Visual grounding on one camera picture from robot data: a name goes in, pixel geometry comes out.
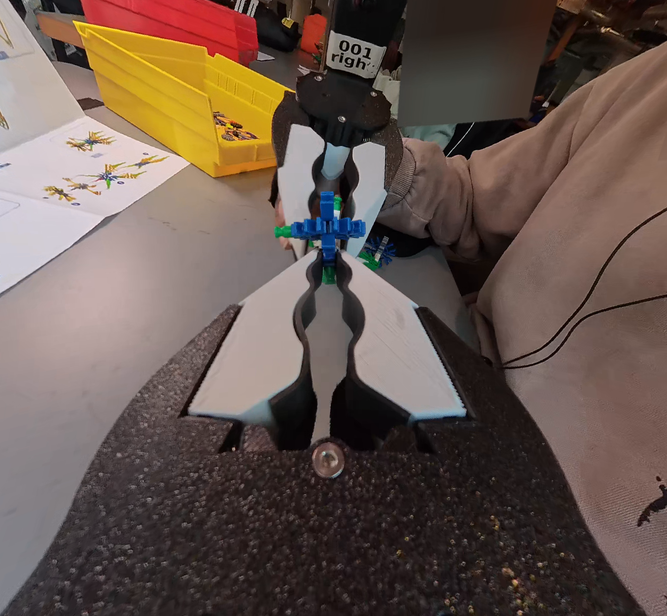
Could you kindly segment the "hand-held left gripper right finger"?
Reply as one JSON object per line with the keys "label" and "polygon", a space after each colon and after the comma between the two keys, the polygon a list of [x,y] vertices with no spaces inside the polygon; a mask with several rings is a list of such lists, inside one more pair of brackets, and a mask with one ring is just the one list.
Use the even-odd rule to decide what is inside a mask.
{"label": "hand-held left gripper right finger", "polygon": [[420,308],[348,253],[336,281],[347,348],[346,407],[360,424],[464,419],[465,404],[421,321]]}

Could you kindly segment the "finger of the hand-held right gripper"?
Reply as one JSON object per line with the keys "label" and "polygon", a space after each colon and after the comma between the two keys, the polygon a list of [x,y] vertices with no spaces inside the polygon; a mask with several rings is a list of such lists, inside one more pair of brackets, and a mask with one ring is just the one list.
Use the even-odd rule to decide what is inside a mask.
{"label": "finger of the hand-held right gripper", "polygon": [[[295,123],[290,126],[286,153],[279,167],[279,209],[282,215],[279,226],[320,215],[317,182],[322,180],[326,150],[327,144],[313,129]],[[305,255],[306,241],[283,240],[290,244],[297,259]]]}
{"label": "finger of the hand-held right gripper", "polygon": [[371,227],[387,198],[385,188],[386,149],[372,142],[352,149],[341,179],[349,185],[347,199],[343,203],[342,217],[362,220],[365,236],[350,239],[346,245],[348,253],[360,253]]}

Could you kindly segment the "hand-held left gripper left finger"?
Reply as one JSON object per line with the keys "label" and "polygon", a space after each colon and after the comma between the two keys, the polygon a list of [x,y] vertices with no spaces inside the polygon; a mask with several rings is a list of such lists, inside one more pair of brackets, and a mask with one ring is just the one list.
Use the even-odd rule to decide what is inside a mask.
{"label": "hand-held left gripper left finger", "polygon": [[191,416],[301,427],[316,397],[306,329],[322,257],[309,252],[241,303],[188,407]]}

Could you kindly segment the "blue snowflake toy connector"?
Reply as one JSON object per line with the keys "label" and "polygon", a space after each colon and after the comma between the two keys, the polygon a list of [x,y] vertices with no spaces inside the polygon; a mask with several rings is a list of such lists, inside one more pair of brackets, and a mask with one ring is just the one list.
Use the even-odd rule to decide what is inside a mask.
{"label": "blue snowflake toy connector", "polygon": [[322,192],[320,196],[320,215],[292,223],[294,239],[306,242],[319,241],[319,249],[324,265],[335,265],[339,250],[338,241],[360,239],[365,236],[365,222],[341,218],[342,200],[334,192]]}

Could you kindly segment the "yellow plastic bin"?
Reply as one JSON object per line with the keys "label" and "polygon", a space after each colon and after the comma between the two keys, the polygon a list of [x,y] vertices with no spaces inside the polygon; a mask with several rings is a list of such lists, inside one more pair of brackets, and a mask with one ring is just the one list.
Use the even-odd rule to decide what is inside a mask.
{"label": "yellow plastic bin", "polygon": [[[285,86],[197,45],[74,26],[109,110],[213,178],[277,166],[271,125]],[[213,111],[260,140],[218,145]]]}

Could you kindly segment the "person's right forearm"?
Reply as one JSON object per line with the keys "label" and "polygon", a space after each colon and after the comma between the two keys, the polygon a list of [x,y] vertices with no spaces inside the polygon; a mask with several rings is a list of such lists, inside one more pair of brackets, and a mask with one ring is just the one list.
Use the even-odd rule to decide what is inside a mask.
{"label": "person's right forearm", "polygon": [[665,130],[663,43],[581,86],[533,128],[468,159],[405,139],[379,221],[429,236],[461,258],[496,256],[549,192],[588,208],[604,185],[647,178]]}

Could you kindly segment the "grey desk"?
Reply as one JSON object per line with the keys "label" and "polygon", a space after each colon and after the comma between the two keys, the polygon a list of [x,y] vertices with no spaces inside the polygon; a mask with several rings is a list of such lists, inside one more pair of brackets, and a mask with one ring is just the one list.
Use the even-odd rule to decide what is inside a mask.
{"label": "grey desk", "polygon": [[489,496],[456,423],[399,424],[379,449],[329,433],[346,297],[306,329],[314,429],[188,416],[242,301],[296,268],[274,237],[274,170],[187,165],[1,296],[1,612],[195,614],[443,607],[489,597]]}

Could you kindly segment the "orange object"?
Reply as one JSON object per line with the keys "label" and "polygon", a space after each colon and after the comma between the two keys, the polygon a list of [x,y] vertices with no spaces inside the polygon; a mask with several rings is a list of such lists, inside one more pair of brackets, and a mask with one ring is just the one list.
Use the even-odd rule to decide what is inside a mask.
{"label": "orange object", "polygon": [[318,45],[321,44],[326,33],[327,24],[326,17],[320,13],[314,13],[304,18],[300,41],[300,48],[303,52],[310,55],[320,53]]}

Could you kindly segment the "printed instruction sheet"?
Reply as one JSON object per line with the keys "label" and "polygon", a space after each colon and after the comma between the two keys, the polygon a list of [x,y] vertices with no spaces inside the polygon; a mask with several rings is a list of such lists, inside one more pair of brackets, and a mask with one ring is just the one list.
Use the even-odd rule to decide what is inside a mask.
{"label": "printed instruction sheet", "polygon": [[189,165],[87,116],[1,0],[1,291]]}

